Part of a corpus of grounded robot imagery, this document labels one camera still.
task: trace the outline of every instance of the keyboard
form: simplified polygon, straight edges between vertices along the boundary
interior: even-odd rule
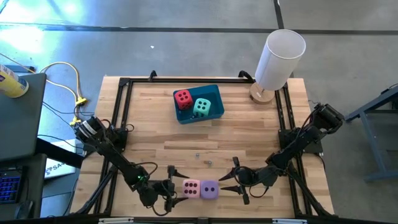
[[[0,170],[0,204],[17,203],[22,191],[23,170]]]

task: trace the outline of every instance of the dice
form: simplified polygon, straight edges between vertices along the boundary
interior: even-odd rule
[[[214,180],[202,180],[200,182],[200,197],[203,199],[217,199],[218,182]]]
[[[192,96],[188,90],[180,90],[176,92],[174,94],[174,98],[180,110],[189,109],[193,104]]]
[[[200,197],[200,180],[186,179],[182,182],[182,192],[186,197]]]
[[[209,115],[211,103],[210,101],[198,98],[193,106],[193,115],[197,117],[204,117]]]

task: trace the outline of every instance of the yellow can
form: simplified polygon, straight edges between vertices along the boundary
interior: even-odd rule
[[[11,98],[17,98],[26,93],[29,84],[13,71],[0,65],[0,93]]]

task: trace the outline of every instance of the concrete floor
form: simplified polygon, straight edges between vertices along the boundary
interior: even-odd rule
[[[398,2],[383,0],[280,0],[288,29],[397,30]],[[0,22],[38,22],[88,26],[218,27],[275,29],[271,0],[10,0]],[[329,103],[343,114],[355,110],[398,82],[396,35],[304,35],[307,51],[295,77],[305,79],[308,97]],[[74,64],[81,90],[95,109],[104,75],[194,75],[235,77],[254,74],[267,34],[167,32],[56,32],[0,29],[1,52],[42,68],[51,62]],[[10,64],[0,58],[0,63]],[[73,71],[63,65],[49,78],[75,88]],[[63,102],[56,99],[62,96]],[[73,109],[72,95],[47,85],[44,100],[62,111]],[[63,116],[69,121],[72,116]],[[71,129],[43,110],[40,134],[64,139]],[[337,215],[398,221],[398,180],[365,183],[377,171],[359,121],[344,125],[323,141],[326,174]],[[44,190],[42,216],[61,215],[75,176],[51,181]],[[50,202],[60,204],[54,210]]]

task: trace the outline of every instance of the blue container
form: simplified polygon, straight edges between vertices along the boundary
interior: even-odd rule
[[[203,99],[209,100],[211,102],[211,106],[210,106],[208,116],[198,118],[193,115],[193,106],[191,106],[191,108],[189,108],[187,110],[180,110],[178,108],[177,102],[175,101],[175,98],[173,97],[174,98],[174,106],[175,106],[175,114],[177,115],[177,120],[179,121],[180,124],[189,124],[189,123],[193,123],[193,122],[197,122],[197,121],[206,121],[208,119],[216,119],[216,118],[220,118],[224,114],[224,106],[223,106],[220,91],[219,91],[217,85],[207,85],[207,86],[201,86],[201,87],[191,88],[191,89],[187,89],[187,90],[191,94],[194,104],[198,98],[203,98]]]

